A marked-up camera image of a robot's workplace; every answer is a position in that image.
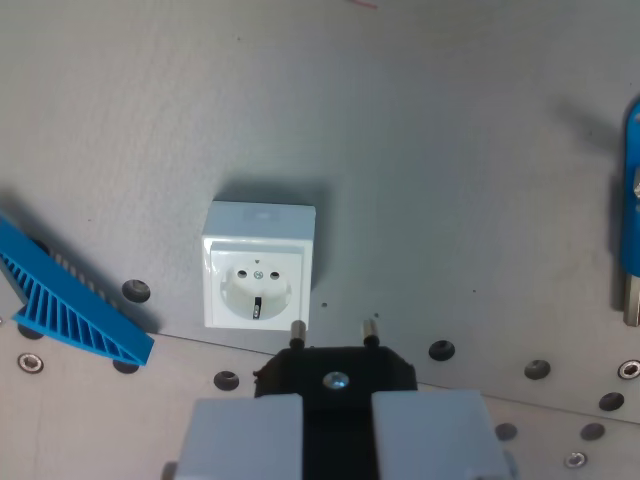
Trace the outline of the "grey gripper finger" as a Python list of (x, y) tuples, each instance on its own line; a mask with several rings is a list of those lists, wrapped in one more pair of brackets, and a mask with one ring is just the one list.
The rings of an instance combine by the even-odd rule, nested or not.
[(197, 401), (173, 477), (301, 479), (302, 397)]
[(477, 391), (393, 391), (372, 395), (381, 479), (516, 479)]

